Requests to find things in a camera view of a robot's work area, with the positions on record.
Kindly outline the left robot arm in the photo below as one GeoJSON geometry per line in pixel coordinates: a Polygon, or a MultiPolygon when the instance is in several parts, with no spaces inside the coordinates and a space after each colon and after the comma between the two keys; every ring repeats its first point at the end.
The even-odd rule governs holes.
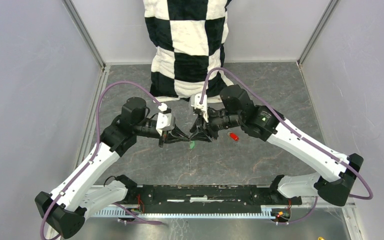
{"type": "Polygon", "coordinates": [[[38,193],[35,204],[43,221],[57,232],[55,239],[73,237],[88,218],[108,205],[119,201],[131,204],[136,200],[137,190],[122,180],[91,194],[88,191],[137,142],[138,136],[157,139],[160,147],[189,141],[189,136],[176,126],[171,109],[166,105],[162,108],[157,119],[151,119],[144,99],[129,98],[74,172],[50,193],[38,193]]]}

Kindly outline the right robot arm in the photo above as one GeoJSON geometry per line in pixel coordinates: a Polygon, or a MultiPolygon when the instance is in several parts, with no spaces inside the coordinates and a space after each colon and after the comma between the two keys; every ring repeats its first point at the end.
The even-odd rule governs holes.
{"type": "Polygon", "coordinates": [[[295,197],[320,197],[326,202],[345,206],[364,159],[357,153],[346,155],[320,143],[299,130],[281,113],[266,105],[255,105],[248,93],[238,85],[221,91],[223,108],[207,105],[207,97],[198,93],[190,105],[197,119],[191,140],[212,142],[221,130],[240,127],[248,136],[280,147],[306,163],[314,173],[300,176],[278,175],[269,189],[269,199],[282,204],[295,197]]]}

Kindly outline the green tag key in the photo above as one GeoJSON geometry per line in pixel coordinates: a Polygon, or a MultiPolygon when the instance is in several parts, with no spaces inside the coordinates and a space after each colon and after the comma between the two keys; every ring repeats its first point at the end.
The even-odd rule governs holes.
{"type": "Polygon", "coordinates": [[[191,142],[189,143],[189,148],[190,148],[191,150],[193,150],[193,149],[195,148],[195,146],[196,146],[196,142],[195,142],[195,141],[191,141],[191,142]]]}

